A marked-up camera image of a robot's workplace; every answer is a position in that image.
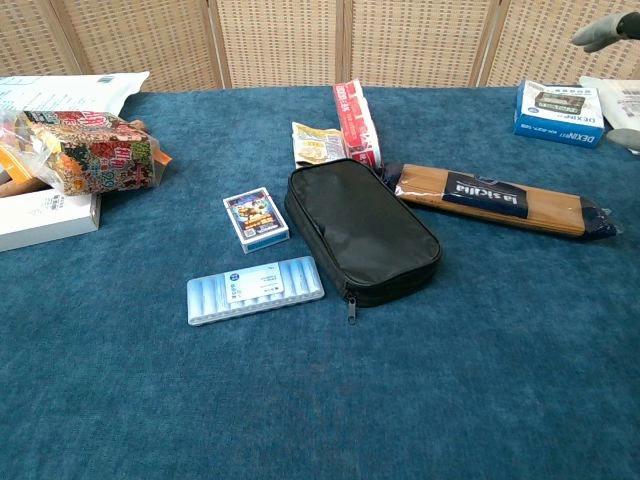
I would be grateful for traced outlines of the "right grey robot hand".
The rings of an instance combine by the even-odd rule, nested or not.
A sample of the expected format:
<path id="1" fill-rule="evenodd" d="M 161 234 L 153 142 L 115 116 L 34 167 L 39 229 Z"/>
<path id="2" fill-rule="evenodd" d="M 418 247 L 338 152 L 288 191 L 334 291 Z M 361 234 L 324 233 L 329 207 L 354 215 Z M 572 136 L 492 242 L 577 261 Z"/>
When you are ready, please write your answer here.
<path id="1" fill-rule="evenodd" d="M 620 40 L 639 39 L 639 13 L 614 13 L 606 15 L 577 30 L 571 43 L 582 47 L 586 53 L 600 51 Z M 624 148 L 639 151 L 639 131 L 612 129 L 607 138 Z"/>

